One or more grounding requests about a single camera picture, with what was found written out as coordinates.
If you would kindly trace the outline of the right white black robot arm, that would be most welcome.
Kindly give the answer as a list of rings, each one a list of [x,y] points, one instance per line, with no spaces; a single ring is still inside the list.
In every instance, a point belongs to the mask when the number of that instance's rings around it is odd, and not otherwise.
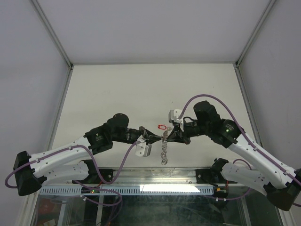
[[[252,140],[233,120],[222,119],[208,101],[193,107],[195,120],[186,122],[182,110],[169,112],[174,128],[168,142],[190,144],[192,137],[207,136],[214,143],[243,157],[256,170],[245,169],[219,158],[210,168],[215,182],[228,181],[243,184],[265,195],[275,207],[288,211],[301,191],[301,171],[294,169],[267,152]]]

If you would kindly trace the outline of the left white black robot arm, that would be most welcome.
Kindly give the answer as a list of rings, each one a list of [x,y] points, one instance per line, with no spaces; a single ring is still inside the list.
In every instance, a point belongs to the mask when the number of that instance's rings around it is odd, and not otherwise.
[[[19,152],[13,166],[13,175],[19,196],[30,195],[43,186],[68,180],[98,179],[98,170],[92,156],[110,150],[114,142],[130,144],[136,154],[147,157],[151,145],[161,137],[140,126],[128,128],[129,118],[122,113],[114,115],[102,126],[91,129],[79,139],[60,148],[42,153]]]

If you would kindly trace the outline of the red key tag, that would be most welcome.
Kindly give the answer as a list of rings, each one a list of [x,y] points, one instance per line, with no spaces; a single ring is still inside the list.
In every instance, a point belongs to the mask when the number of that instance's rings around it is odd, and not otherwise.
[[[167,130],[167,126],[160,124],[160,125],[158,125],[158,129],[160,129],[160,130]]]

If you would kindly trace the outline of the metal disc with key rings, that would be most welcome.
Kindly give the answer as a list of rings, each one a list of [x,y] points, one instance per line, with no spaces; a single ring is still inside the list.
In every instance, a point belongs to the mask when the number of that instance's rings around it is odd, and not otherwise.
[[[165,130],[163,132],[162,136],[162,147],[161,147],[161,164],[166,165],[168,163],[168,158],[167,158],[167,138],[168,138],[168,130]]]

